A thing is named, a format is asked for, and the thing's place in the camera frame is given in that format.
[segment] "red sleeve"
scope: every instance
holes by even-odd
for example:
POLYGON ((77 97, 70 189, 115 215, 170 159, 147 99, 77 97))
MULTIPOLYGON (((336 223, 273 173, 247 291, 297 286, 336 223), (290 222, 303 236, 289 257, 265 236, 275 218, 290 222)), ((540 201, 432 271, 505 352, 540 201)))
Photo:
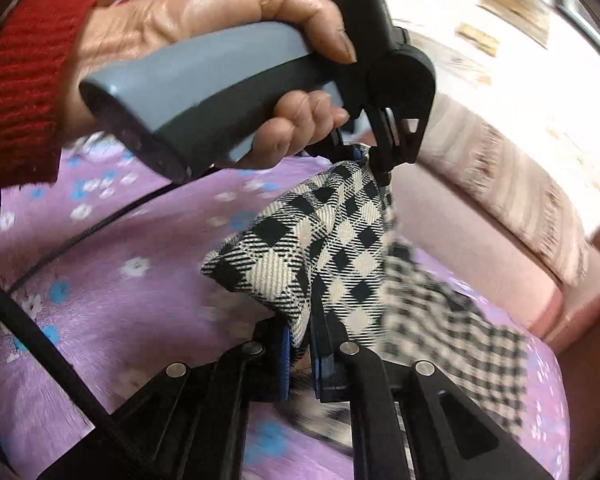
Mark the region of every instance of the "red sleeve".
POLYGON ((62 70, 96 0, 22 0, 0 28, 0 189, 54 182, 62 70))

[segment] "pink fabric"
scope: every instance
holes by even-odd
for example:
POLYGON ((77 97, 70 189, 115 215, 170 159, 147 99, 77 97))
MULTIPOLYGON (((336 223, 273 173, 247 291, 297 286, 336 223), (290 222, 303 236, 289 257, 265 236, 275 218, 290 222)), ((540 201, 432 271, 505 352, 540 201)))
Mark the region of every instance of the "pink fabric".
MULTIPOLYGON (((246 340, 263 306, 199 274, 204 254, 247 227, 285 189, 326 161, 290 158, 270 171, 222 171, 143 206, 88 238, 33 277, 16 300, 112 411, 170 364, 199 365, 246 340)), ((42 254, 164 180, 116 144, 67 156, 52 187, 4 193, 0 283, 42 254)), ((514 322, 420 252, 422 262, 490 319, 514 322)), ((530 338, 528 412, 522 445, 556 479, 566 478, 568 418, 550 350, 530 338)), ((24 480, 35 478, 90 425, 26 349, 0 326, 0 440, 24 480)), ((350 458, 288 427, 270 406, 252 410, 243 478, 350 479, 350 458)))

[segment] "human hand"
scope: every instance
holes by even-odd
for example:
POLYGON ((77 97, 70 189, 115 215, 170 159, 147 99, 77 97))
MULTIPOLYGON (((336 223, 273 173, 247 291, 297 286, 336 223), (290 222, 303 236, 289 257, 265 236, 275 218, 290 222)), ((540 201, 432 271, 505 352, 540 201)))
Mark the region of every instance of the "human hand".
MULTIPOLYGON (((132 0, 95 9, 78 40, 61 92, 60 140, 66 142, 96 130, 80 98, 78 83, 113 60, 146 56, 164 46, 215 30, 260 21, 299 25, 314 48, 340 63, 356 61, 338 7, 331 0, 132 0)), ((270 168, 306 145, 323 139, 349 115, 331 106, 327 92, 295 90, 284 95, 273 117, 257 131, 242 168, 270 168)))

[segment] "round metal joint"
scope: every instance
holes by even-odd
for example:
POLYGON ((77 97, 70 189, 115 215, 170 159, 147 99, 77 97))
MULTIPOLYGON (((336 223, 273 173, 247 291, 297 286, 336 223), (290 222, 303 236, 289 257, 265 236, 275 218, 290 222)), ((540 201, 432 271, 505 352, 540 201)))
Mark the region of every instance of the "round metal joint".
POLYGON ((340 345, 340 351, 344 355, 355 355, 360 352, 360 347, 356 345, 353 341, 345 341, 340 345))
POLYGON ((436 371, 436 367, 429 361, 418 361, 416 363, 416 371, 420 375, 430 376, 436 371))
POLYGON ((257 341, 247 341, 242 345, 242 351, 247 355, 258 355, 262 350, 262 345, 257 341))
POLYGON ((187 367, 182 363, 171 363, 167 366, 167 375, 172 378, 182 377, 187 373, 187 367))

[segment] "black and white checkered fabric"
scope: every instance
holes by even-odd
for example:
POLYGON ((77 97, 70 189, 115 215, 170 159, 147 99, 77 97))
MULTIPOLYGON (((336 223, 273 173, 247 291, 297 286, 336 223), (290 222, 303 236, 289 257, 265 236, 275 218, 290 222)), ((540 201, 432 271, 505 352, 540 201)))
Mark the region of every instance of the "black and white checkered fabric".
MULTIPOLYGON (((470 298, 414 262, 404 242, 389 248, 384 268, 385 335, 373 350, 400 364, 433 362, 501 428, 518 436, 526 392, 525 335, 486 320, 470 298)), ((290 401, 278 409, 299 430, 350 452, 349 404, 321 404, 311 373, 307 356, 295 364, 290 401)))
POLYGON ((312 301, 333 309, 359 343, 382 338, 391 195, 368 169, 368 147, 358 149, 360 160, 340 162, 286 192, 203 263, 202 273, 227 290, 282 311, 296 347, 312 301))

